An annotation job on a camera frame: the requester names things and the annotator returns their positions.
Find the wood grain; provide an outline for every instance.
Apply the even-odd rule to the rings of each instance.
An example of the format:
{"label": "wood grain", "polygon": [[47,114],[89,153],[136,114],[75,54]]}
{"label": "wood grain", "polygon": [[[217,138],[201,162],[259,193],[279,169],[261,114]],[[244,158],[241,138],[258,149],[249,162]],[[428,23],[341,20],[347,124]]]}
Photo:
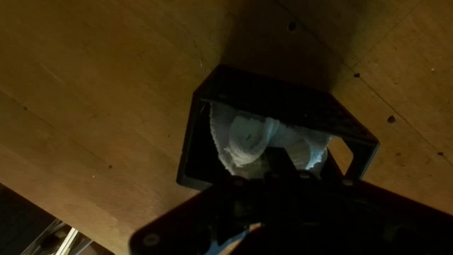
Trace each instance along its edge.
{"label": "wood grain", "polygon": [[222,61],[330,91],[382,143],[367,180],[453,214],[452,9],[4,0],[0,182],[126,254],[194,194],[174,183],[191,92]]}

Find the white cloth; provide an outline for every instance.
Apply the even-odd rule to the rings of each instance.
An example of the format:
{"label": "white cloth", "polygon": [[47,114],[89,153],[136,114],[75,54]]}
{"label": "white cloth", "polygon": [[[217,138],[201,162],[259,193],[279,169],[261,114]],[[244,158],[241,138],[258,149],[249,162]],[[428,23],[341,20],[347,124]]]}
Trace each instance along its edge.
{"label": "white cloth", "polygon": [[330,136],[278,119],[211,104],[211,135],[218,158],[234,176],[259,179],[269,169],[266,148],[285,148],[299,170],[312,170],[326,158]]}

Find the wooden surface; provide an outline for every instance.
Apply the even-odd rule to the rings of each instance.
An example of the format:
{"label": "wooden surface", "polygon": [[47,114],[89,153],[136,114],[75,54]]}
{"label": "wooden surface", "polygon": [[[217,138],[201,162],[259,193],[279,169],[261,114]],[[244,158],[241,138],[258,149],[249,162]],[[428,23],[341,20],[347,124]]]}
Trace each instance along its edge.
{"label": "wooden surface", "polygon": [[126,254],[194,194],[174,183],[191,92],[227,63],[331,91],[382,143],[367,180],[453,214],[452,13],[450,0],[3,0],[0,182]]}

